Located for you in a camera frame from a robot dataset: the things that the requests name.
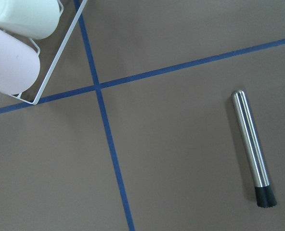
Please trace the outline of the steel muddler black tip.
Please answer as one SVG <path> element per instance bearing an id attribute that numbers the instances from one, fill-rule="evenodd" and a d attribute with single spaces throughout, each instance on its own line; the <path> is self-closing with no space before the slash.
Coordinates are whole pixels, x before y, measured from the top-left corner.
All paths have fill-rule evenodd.
<path id="1" fill-rule="evenodd" d="M 246 93 L 243 90 L 234 91 L 232 93 L 232 103 L 253 179 L 257 206 L 262 208 L 274 207 L 277 205 L 277 201 L 270 184 L 264 155 Z"/>

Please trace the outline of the pink plastic cup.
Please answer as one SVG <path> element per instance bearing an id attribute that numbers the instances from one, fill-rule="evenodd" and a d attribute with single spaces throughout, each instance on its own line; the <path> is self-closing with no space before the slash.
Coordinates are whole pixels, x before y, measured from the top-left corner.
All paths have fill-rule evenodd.
<path id="1" fill-rule="evenodd" d="M 30 88 L 40 72 L 36 51 L 0 30 L 0 92 L 19 94 Z"/>

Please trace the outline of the white plastic cup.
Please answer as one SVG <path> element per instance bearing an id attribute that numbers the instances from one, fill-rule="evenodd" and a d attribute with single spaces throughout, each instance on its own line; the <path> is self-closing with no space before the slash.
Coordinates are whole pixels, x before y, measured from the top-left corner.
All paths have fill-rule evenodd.
<path id="1" fill-rule="evenodd" d="M 0 28 L 45 39 L 56 30 L 63 10 L 59 0 L 0 0 Z"/>

